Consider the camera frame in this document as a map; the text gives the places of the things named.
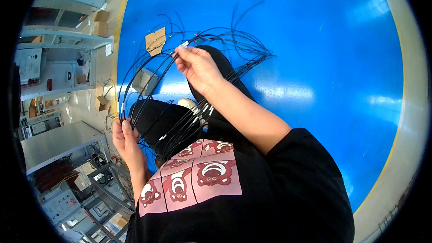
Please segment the black t-shirt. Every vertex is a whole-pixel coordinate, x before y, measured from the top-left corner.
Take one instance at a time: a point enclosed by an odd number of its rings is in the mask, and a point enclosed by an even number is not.
[[[216,154],[221,147],[229,148],[217,142]],[[201,147],[204,156],[209,146],[204,142]],[[182,159],[168,161],[163,167],[183,165],[183,156],[193,151],[188,149],[178,155]],[[234,157],[222,162],[210,163],[208,157],[197,161],[201,164],[187,160],[193,166],[179,172],[181,180],[174,175],[152,177],[154,183],[147,187],[148,192],[143,190],[131,216],[126,242],[353,241],[353,213],[342,175],[330,154],[306,129],[292,129],[266,157],[253,147],[238,152],[235,143],[232,151]],[[228,171],[228,180],[220,177]],[[216,181],[204,186],[210,191],[198,193],[207,180]],[[182,194],[186,192],[176,191],[191,185],[194,190],[188,191],[187,197]],[[209,194],[214,186],[230,189],[227,194]],[[157,200],[146,204],[152,195]],[[151,207],[156,208],[157,203],[165,212],[152,213]],[[144,205],[147,213],[143,215],[140,210]]]

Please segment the blue epoxy floor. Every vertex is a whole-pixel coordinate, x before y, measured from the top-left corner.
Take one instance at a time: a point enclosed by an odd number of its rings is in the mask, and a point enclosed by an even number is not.
[[[177,11],[185,30],[230,27],[235,6],[238,18],[259,1],[128,0],[117,80],[123,80],[148,31],[167,21],[158,14],[180,24]],[[401,48],[386,0],[265,0],[238,29],[255,35],[278,56],[242,81],[259,104],[291,127],[307,128],[327,148],[355,211],[386,162],[401,112]],[[164,48],[174,48],[180,39],[170,42]],[[234,61],[235,67],[242,64]],[[157,92],[159,100],[191,97],[175,68]]]

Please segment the fingernail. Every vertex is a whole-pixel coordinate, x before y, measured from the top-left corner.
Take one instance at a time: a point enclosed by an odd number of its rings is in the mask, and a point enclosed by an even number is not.
[[[127,121],[127,120],[123,120],[123,123],[121,124],[121,126],[122,126],[124,129],[130,129],[131,124],[129,123],[129,121]]]

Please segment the black pants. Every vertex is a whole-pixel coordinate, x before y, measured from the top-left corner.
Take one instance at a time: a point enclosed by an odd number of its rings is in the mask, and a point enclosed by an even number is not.
[[[199,45],[197,48],[201,48],[210,53],[223,77],[226,77],[233,70],[228,59],[218,49],[207,45]],[[240,80],[237,80],[233,85],[240,89],[240,91],[251,100],[255,101]],[[204,97],[199,94],[191,84],[189,84],[189,88],[197,102],[204,99]],[[139,108],[143,105],[143,102],[144,100],[139,100],[134,104],[137,105],[136,109],[134,109],[135,113],[138,112]],[[154,150],[157,158],[161,161],[165,162],[174,154],[185,149],[188,145],[198,139],[232,142],[237,148],[242,145],[250,145],[247,139],[238,130],[236,130],[221,114],[214,110],[212,116],[207,120],[207,133],[202,131],[202,127],[196,131],[200,125],[199,121],[197,121],[195,122],[196,127],[194,126],[190,133],[186,134],[185,137],[188,138],[180,144],[177,144],[174,150],[167,152],[165,148],[171,137],[167,136],[160,142],[159,139],[165,135],[165,133],[170,131],[188,111],[190,111],[188,108],[180,105],[169,105],[168,103],[159,100],[148,100],[140,117],[137,118],[136,128],[139,134],[144,137],[147,144]],[[181,126],[177,126],[170,133],[177,133],[180,128]]]

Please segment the gray box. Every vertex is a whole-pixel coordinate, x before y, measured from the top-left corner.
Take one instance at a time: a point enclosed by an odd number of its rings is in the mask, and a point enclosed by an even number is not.
[[[156,86],[156,82],[158,81],[158,75],[154,74],[146,68],[143,68],[139,71],[139,73],[135,76],[135,79],[132,81],[132,88],[138,92],[143,91],[143,96],[147,96],[152,92],[154,87]]]

